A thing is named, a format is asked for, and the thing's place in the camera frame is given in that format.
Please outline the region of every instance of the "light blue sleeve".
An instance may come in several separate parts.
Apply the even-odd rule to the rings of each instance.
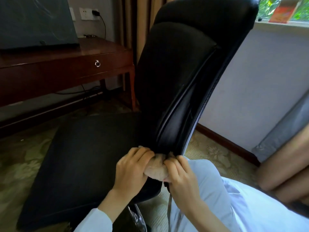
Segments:
[[[76,227],[74,232],[112,232],[113,223],[110,218],[97,208],[92,209]]]

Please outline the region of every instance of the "window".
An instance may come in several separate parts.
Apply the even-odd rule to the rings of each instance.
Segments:
[[[260,0],[259,13],[257,18],[269,19],[281,0]],[[309,0],[302,0],[291,21],[309,22]]]

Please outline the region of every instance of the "chair seat cushion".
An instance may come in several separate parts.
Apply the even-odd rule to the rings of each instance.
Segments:
[[[57,131],[26,200],[17,228],[35,230],[83,219],[113,187],[116,163],[142,145],[141,114],[72,119]],[[132,203],[159,194],[162,182],[148,179]]]

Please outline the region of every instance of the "chair backrest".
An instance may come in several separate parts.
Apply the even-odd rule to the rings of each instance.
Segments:
[[[175,0],[159,10],[135,77],[145,146],[184,154],[257,12],[258,0]]]

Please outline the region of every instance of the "window sill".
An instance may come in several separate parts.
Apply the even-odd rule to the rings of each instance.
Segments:
[[[284,23],[269,23],[268,20],[254,23],[254,30],[268,31],[281,34],[299,35],[309,38],[309,23],[304,22],[289,22]]]

